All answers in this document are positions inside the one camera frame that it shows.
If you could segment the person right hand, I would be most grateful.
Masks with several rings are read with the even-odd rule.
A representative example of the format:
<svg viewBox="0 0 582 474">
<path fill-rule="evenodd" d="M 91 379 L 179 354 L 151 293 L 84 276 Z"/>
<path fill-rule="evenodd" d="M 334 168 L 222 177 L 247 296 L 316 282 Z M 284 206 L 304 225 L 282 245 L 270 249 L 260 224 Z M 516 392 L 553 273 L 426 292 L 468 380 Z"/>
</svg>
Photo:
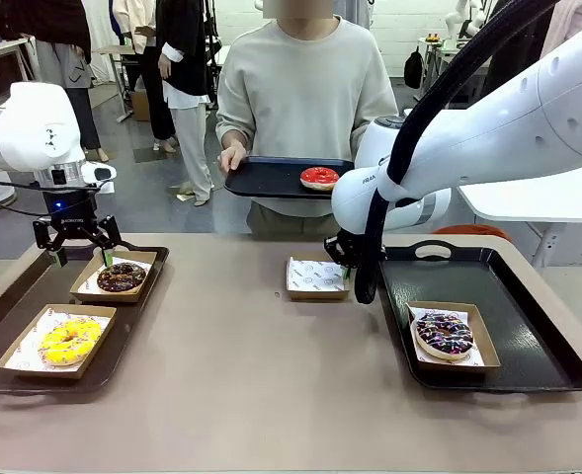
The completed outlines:
<svg viewBox="0 0 582 474">
<path fill-rule="evenodd" d="M 218 158 L 219 168 L 227 175 L 235 171 L 246 156 L 247 151 L 244 146 L 240 142 L 235 142 L 221 151 Z"/>
</svg>

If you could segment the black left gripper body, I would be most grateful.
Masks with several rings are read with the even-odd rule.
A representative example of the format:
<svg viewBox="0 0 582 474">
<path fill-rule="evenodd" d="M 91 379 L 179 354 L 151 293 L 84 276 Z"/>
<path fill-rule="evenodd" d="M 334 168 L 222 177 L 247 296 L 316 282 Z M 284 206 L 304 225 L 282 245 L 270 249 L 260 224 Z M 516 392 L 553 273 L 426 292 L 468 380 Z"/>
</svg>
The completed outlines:
<svg viewBox="0 0 582 474">
<path fill-rule="evenodd" d="M 88 191 L 43 192 L 49 225 L 64 236 L 89 236 L 98 231 L 94 194 Z"/>
</svg>

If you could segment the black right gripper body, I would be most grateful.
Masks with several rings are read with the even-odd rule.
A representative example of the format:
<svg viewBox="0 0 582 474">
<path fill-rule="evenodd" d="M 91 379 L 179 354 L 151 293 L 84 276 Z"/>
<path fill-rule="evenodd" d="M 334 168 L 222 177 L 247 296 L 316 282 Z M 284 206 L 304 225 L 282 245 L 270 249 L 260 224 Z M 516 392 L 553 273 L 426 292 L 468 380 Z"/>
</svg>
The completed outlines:
<svg viewBox="0 0 582 474">
<path fill-rule="evenodd" d="M 336 261 L 339 265 L 364 265 L 370 260 L 371 240 L 367 235 L 341 229 L 336 238 Z"/>
</svg>

